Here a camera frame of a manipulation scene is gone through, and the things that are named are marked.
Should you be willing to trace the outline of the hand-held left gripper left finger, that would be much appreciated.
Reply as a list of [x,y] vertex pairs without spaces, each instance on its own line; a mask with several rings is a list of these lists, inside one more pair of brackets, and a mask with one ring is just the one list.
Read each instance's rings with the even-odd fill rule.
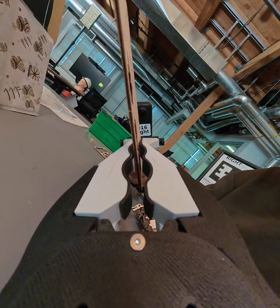
[[119,231],[119,222],[123,218],[119,203],[127,195],[129,187],[128,181],[123,176],[122,167],[130,156],[128,151],[130,145],[132,140],[98,164],[74,211],[76,216],[108,219],[114,230]]

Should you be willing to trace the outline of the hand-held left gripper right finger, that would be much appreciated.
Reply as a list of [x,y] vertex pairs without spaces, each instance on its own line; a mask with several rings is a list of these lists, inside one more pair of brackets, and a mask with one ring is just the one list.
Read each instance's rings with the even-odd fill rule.
[[167,220],[197,217],[200,213],[177,166],[155,148],[140,142],[144,183],[144,209],[161,230]]

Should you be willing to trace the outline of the wooden model assembly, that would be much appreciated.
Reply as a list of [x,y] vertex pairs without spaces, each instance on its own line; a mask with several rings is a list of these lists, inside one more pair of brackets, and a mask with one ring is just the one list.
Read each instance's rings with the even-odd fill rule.
[[138,221],[142,224],[142,231],[157,232],[156,221],[146,215],[143,203],[139,203],[131,209],[137,215]]

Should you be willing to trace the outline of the wooden puzzle sheet with wheels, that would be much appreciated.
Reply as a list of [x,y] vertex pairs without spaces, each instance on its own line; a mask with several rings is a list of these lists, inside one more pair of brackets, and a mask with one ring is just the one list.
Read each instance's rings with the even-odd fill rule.
[[122,70],[125,81],[125,90],[127,98],[128,113],[130,118],[130,129],[133,141],[133,153],[134,153],[134,173],[137,175],[136,188],[139,192],[142,191],[142,159],[140,156],[140,125],[138,117],[138,105],[134,79],[134,65],[133,54],[131,49],[131,38],[127,4],[125,0],[116,0],[115,4],[115,16],[118,29],[118,39],[120,46],[120,54],[122,61]]

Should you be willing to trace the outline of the grey desk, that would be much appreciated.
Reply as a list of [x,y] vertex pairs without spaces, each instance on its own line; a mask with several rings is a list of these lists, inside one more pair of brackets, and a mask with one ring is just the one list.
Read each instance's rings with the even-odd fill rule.
[[118,307],[127,234],[74,211],[98,164],[84,128],[0,109],[0,307]]

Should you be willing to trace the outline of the person's right hand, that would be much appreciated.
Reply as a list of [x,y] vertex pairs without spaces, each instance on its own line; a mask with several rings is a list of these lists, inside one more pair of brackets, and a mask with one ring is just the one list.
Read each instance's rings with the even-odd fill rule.
[[[136,186],[139,186],[139,183],[138,183],[138,176],[137,176],[137,173],[136,172],[131,172],[129,174],[129,180],[130,180],[130,183],[136,187]],[[144,172],[142,172],[142,184],[144,184],[145,182],[147,181],[147,176],[144,174]]]

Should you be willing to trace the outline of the green plastic bin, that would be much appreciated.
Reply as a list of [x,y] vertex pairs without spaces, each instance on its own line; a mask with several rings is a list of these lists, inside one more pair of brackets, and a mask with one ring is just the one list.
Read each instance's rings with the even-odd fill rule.
[[88,130],[112,152],[121,147],[121,140],[131,138],[131,134],[104,110],[98,113]]

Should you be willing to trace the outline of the mannequin head with helmet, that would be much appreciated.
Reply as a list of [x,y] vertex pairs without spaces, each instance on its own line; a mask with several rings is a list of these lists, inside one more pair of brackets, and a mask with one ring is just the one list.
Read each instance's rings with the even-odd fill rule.
[[74,89],[77,93],[84,96],[85,92],[89,90],[91,85],[91,80],[89,78],[82,78],[78,83],[74,84]]

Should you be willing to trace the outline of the white sign on pole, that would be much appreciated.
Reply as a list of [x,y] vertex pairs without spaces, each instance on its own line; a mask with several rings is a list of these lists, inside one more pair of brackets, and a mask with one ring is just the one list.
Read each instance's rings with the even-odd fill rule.
[[80,18],[80,22],[85,26],[85,28],[90,30],[100,16],[100,10],[98,10],[94,4],[91,4],[84,15]]

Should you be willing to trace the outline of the printed instruction booklet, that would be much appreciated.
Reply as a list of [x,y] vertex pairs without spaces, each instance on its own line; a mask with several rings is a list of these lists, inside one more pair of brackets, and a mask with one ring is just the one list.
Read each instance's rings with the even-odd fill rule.
[[38,116],[52,48],[23,1],[0,0],[0,109]]

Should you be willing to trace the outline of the black computer monitor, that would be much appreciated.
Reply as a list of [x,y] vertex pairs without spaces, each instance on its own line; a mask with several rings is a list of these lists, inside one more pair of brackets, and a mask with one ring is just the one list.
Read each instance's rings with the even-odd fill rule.
[[53,43],[57,42],[65,0],[23,0],[37,21],[43,26]]

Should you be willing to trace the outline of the wooden puzzle frame sheet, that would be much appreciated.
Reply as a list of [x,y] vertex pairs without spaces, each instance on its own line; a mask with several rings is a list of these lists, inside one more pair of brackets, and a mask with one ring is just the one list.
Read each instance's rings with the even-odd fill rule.
[[107,150],[106,148],[102,148],[102,147],[94,147],[94,149],[104,158],[108,158],[111,153],[109,152],[109,150]]

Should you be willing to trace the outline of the wooden post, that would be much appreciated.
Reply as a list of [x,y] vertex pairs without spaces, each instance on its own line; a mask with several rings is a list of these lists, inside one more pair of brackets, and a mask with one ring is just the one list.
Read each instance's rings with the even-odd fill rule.
[[212,91],[205,100],[192,111],[191,115],[175,130],[175,132],[165,141],[165,144],[158,149],[158,152],[164,154],[196,123],[196,121],[208,110],[209,107],[221,96],[224,89],[218,86]]

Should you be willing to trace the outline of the black wall screen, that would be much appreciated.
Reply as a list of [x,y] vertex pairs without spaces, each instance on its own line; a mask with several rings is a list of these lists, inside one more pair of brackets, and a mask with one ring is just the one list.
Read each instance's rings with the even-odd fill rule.
[[105,71],[94,60],[83,53],[71,65],[69,71],[75,76],[77,83],[82,78],[90,79],[91,86],[89,86],[89,89],[95,89],[100,94],[111,81],[105,74]]

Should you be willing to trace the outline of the silver ventilation duct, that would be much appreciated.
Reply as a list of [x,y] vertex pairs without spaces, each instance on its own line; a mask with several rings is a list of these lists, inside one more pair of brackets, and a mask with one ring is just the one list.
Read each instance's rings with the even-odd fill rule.
[[223,69],[226,60],[196,29],[187,13],[171,1],[133,1],[207,81],[214,79],[230,96],[215,110],[231,107],[234,114],[270,152],[265,167],[280,167],[280,133],[252,98]]

